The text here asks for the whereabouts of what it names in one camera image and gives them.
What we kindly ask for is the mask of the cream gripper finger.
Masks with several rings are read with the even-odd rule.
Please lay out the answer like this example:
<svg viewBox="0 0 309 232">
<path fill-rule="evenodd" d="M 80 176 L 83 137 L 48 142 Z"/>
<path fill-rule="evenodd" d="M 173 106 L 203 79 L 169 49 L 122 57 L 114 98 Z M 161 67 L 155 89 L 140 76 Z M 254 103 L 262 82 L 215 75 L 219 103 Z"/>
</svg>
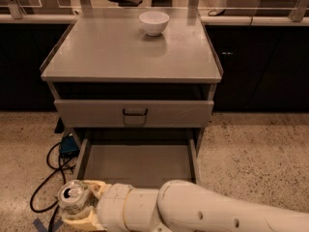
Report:
<svg viewBox="0 0 309 232">
<path fill-rule="evenodd" d="M 84 180 L 83 183 L 88 186 L 96 199 L 100 199 L 111 187 L 111 184 L 106 184 L 104 181 L 98 180 Z"/>
<path fill-rule="evenodd" d="M 103 231 L 104 227 L 98 221 L 98 215 L 94 210 L 91 210 L 86 217 L 80 215 L 70 216 L 62 213 L 62 221 L 73 227 L 74 229 L 84 231 Z"/>
</svg>

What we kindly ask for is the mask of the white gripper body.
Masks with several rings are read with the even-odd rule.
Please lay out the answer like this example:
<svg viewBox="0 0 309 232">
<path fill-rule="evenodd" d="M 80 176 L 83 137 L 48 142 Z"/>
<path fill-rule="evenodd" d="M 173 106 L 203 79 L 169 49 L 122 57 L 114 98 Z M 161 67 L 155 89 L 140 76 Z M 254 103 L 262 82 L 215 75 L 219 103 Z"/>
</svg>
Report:
<svg viewBox="0 0 309 232">
<path fill-rule="evenodd" d="M 131 185 L 115 184 L 109 187 L 97 204 L 98 221 L 107 232 L 128 232 L 124 208 Z"/>
</svg>

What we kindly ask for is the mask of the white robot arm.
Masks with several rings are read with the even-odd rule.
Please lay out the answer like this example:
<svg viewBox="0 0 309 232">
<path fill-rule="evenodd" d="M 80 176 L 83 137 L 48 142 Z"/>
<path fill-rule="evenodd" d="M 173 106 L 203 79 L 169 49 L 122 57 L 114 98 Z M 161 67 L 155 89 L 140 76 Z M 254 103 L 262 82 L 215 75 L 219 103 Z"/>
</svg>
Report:
<svg viewBox="0 0 309 232">
<path fill-rule="evenodd" d="M 309 232 L 309 215 L 232 199 L 193 183 L 135 188 L 73 180 L 58 192 L 64 223 L 103 232 Z"/>
</svg>

